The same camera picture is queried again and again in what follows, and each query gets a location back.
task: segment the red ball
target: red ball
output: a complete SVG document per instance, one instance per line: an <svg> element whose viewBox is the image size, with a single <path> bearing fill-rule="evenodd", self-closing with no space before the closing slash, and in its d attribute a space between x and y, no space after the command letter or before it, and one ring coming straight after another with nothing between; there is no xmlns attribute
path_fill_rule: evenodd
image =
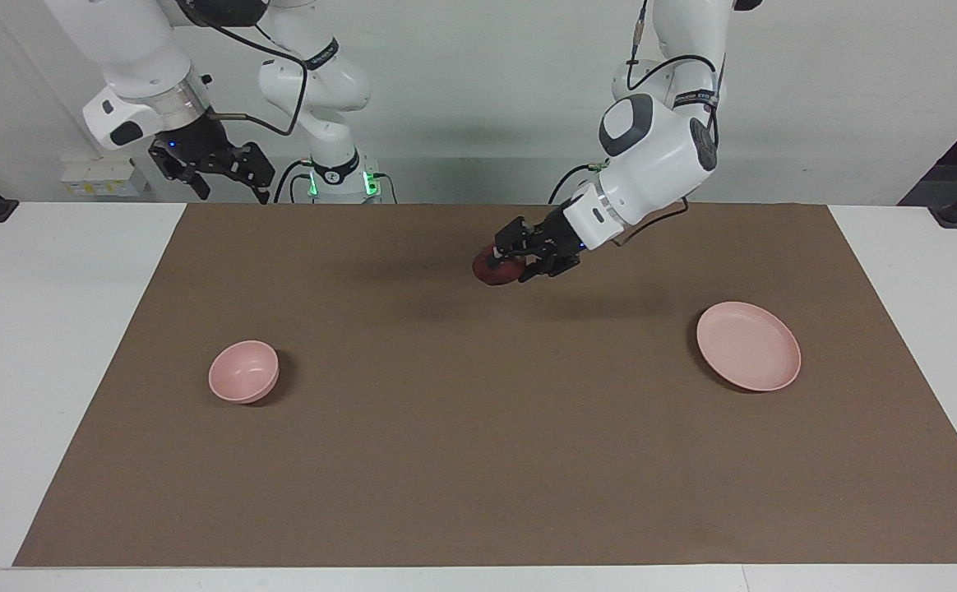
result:
<svg viewBox="0 0 957 592"><path fill-rule="evenodd" d="M526 271L526 259L512 257L502 260L497 266L489 265L489 256L493 254L493 245L488 244L471 262L471 270L483 284L504 285L518 280Z"/></svg>

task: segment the white wall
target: white wall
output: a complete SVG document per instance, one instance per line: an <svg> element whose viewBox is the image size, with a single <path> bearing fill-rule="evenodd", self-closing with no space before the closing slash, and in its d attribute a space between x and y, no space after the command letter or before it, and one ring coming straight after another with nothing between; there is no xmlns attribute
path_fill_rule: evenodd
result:
<svg viewBox="0 0 957 592"><path fill-rule="evenodd" d="M376 87L370 108L350 117L358 139L396 173L404 199L532 202L547 198L568 165L599 158L596 127L639 4L326 7L344 53L369 68ZM20 161L19 169L0 165L0 175L16 190L34 187L23 196L57 198L53 162L89 149L65 112L79 118L102 79L41 0L0 0L0 20L12 38L0 44L0 162L9 150ZM215 76L219 109L284 121L258 96L265 56L212 30L177 35L199 70ZM9 64L8 45L27 53L39 82ZM735 15L728 46L720 170L700 199L887 205L957 139L957 0L765 0ZM645 49L656 52L652 35ZM229 127L272 156L306 153L260 128ZM190 197L184 187L155 185L156 199ZM219 199L249 196L213 187Z"/></svg>

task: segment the table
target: table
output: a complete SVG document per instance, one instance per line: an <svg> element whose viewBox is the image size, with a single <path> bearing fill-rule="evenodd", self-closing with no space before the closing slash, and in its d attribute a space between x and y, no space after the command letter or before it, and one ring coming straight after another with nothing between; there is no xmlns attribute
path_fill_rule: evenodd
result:
<svg viewBox="0 0 957 592"><path fill-rule="evenodd" d="M957 589L957 566L8 569L183 210L25 203L0 224L0 590ZM957 430L957 231L831 210Z"/></svg>

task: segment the pink plate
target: pink plate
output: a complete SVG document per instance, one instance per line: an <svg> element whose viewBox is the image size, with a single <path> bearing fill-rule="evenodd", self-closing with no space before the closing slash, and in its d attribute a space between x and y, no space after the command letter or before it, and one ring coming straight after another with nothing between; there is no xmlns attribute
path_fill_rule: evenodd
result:
<svg viewBox="0 0 957 592"><path fill-rule="evenodd" d="M697 345L709 366L742 389L766 393L801 372L801 346L778 317L746 303L720 303L697 322Z"/></svg>
<svg viewBox="0 0 957 592"><path fill-rule="evenodd" d="M221 400L248 405L270 394L278 382L278 352L263 341L230 345L208 371L208 387Z"/></svg>

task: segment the brown mat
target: brown mat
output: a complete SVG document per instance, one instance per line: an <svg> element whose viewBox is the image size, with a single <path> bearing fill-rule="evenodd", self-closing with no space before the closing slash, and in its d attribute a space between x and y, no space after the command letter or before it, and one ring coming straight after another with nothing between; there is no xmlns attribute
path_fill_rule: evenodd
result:
<svg viewBox="0 0 957 592"><path fill-rule="evenodd" d="M517 206L189 206L17 566L957 562L957 435L831 214L696 206L556 280L472 256ZM742 394L697 315L801 377ZM208 364L267 340L263 405Z"/></svg>

